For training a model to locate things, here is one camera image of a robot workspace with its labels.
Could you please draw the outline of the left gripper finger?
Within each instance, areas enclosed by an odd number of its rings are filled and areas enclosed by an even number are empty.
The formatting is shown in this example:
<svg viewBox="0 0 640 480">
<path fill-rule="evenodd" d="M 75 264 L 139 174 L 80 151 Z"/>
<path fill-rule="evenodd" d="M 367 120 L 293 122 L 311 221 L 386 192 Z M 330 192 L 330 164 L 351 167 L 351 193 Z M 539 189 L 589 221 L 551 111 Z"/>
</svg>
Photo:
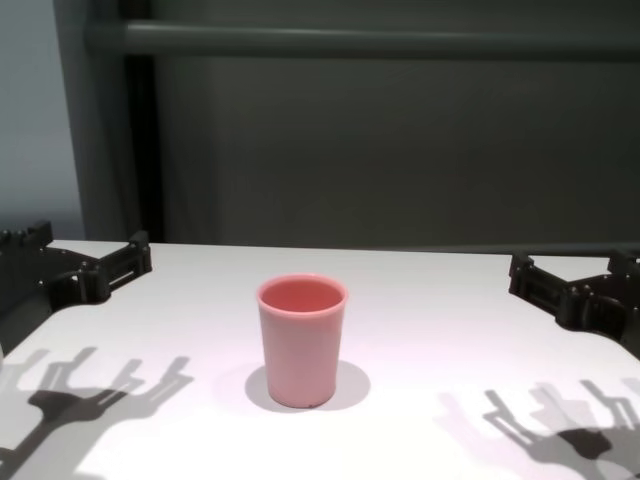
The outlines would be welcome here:
<svg viewBox="0 0 640 480">
<path fill-rule="evenodd" d="M 52 224 L 40 220 L 23 230 L 1 230 L 1 259 L 16 259 L 26 252 L 39 252 L 53 241 Z"/>
<path fill-rule="evenodd" d="M 149 236 L 141 230 L 129 239 L 125 247 L 81 263 L 77 273 L 80 302 L 103 303 L 115 290 L 151 271 Z"/>
</svg>

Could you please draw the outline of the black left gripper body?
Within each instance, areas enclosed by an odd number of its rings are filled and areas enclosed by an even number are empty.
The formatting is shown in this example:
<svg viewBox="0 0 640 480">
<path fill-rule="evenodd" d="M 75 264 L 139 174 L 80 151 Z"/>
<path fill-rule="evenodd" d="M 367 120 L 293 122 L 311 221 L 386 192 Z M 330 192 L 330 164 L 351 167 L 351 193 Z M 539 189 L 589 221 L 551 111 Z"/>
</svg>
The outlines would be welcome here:
<svg viewBox="0 0 640 480">
<path fill-rule="evenodd" d="M 1 255 L 1 322 L 48 318 L 91 300 L 98 260 L 65 249 L 18 249 Z"/>
</svg>

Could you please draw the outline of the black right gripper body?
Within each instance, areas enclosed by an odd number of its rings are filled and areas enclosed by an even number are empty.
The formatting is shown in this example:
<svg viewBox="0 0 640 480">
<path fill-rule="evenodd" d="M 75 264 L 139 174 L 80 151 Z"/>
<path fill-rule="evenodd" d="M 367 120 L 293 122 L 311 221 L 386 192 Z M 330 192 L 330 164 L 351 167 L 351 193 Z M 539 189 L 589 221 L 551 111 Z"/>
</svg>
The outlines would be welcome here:
<svg viewBox="0 0 640 480">
<path fill-rule="evenodd" d="M 639 277 L 609 274 L 570 282 L 561 297 L 557 324 L 602 336 L 639 359 Z"/>
</svg>

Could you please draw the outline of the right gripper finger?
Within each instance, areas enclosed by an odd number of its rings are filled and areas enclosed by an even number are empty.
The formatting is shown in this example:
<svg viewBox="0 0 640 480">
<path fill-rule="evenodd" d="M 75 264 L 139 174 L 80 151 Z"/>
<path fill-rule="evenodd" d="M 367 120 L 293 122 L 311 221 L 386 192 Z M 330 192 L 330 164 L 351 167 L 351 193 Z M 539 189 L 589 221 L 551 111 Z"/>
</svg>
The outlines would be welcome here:
<svg viewBox="0 0 640 480">
<path fill-rule="evenodd" d="M 535 265 L 528 255 L 511 256 L 508 292 L 548 314 L 557 314 L 568 282 Z"/>
<path fill-rule="evenodd" d="M 623 276 L 630 280 L 638 280 L 640 276 L 639 251 L 614 250 L 609 257 L 607 270 L 612 275 Z"/>
</svg>

